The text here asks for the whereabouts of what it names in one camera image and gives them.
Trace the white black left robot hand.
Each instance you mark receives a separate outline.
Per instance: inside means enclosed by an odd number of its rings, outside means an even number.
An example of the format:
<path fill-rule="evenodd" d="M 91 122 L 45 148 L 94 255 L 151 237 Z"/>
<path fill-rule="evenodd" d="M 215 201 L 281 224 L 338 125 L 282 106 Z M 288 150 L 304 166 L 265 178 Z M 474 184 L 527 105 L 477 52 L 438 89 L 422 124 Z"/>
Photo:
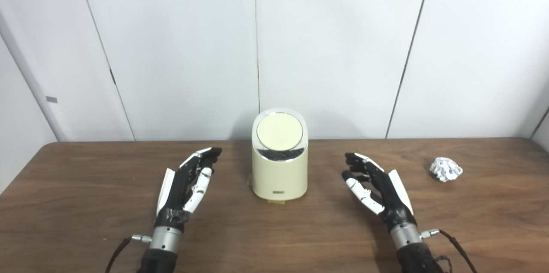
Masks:
<path fill-rule="evenodd" d="M 177 170 L 167 169 L 163 179 L 155 227 L 169 227 L 180 231 L 189 221 L 204 198 L 214 163 L 222 153 L 220 147 L 208 147 L 188 156 Z"/>

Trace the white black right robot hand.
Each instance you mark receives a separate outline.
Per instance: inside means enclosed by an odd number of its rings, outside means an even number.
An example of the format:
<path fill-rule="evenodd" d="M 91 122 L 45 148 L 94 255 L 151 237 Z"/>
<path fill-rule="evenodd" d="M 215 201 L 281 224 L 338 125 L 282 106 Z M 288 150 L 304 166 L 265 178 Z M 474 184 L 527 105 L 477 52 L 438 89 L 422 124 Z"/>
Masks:
<path fill-rule="evenodd" d="M 359 153 L 345 153 L 348 170 L 342 178 L 351 192 L 378 215 L 388 231 L 400 224 L 417 226 L 407 191 L 398 172 L 386 172 L 374 160 Z"/>

